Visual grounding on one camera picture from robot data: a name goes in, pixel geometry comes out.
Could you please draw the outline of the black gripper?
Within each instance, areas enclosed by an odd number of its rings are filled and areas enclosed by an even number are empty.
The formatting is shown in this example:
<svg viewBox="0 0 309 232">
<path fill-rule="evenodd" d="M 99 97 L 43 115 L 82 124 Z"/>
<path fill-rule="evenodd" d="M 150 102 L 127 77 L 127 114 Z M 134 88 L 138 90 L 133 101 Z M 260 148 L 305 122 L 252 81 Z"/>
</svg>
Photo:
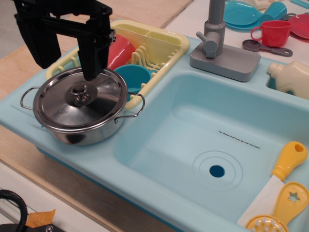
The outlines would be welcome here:
<svg viewBox="0 0 309 232">
<path fill-rule="evenodd" d="M 75 37 L 86 81 L 107 67 L 115 42 L 111 7 L 98 0 L 15 0 L 16 22 L 35 62 L 43 69 L 61 57 L 57 34 Z"/>
</svg>

